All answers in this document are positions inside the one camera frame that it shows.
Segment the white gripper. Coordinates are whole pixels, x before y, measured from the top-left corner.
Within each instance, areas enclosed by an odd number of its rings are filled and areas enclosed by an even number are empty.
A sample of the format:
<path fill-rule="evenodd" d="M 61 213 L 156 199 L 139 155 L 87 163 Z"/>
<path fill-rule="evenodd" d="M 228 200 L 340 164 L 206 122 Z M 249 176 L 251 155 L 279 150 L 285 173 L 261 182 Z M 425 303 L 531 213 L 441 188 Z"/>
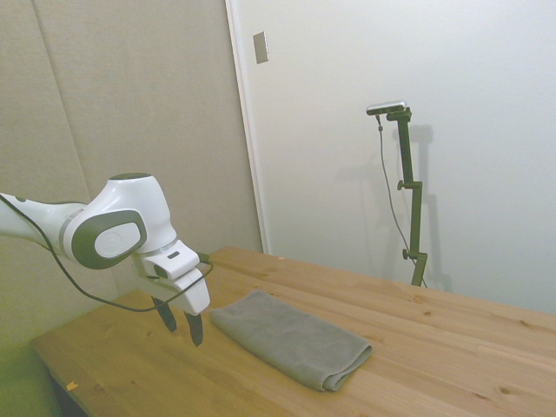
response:
<path fill-rule="evenodd" d="M 200 313 L 208 307 L 210 298 L 206 282 L 199 269 L 193 268 L 185 275 L 174 280 L 140 277 L 139 289 L 154 296 L 152 301 L 156 312 L 169 332 L 173 333 L 177 330 L 175 316 L 169 304 L 185 312 L 191 340 L 196 347 L 202 344 L 204 332 Z M 187 289 L 187 291 L 182 295 L 179 295 L 169 304 L 166 302 L 166 300 L 182 292 L 184 289 Z"/>

